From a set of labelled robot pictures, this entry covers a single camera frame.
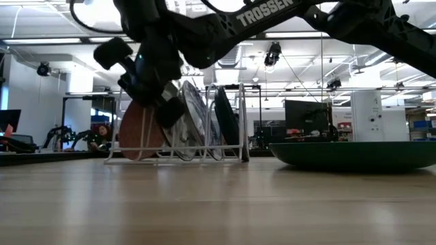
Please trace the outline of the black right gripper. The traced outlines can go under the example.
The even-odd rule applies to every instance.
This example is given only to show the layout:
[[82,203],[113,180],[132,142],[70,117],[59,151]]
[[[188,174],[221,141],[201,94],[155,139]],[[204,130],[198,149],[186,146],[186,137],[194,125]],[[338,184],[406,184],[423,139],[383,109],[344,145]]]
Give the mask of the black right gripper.
[[185,113],[178,97],[165,100],[161,97],[164,86],[178,77],[181,60],[170,37],[154,37],[142,40],[134,59],[132,48],[120,37],[100,44],[93,58],[109,70],[119,63],[125,73],[119,78],[119,86],[140,105],[157,105],[156,120],[169,129]]

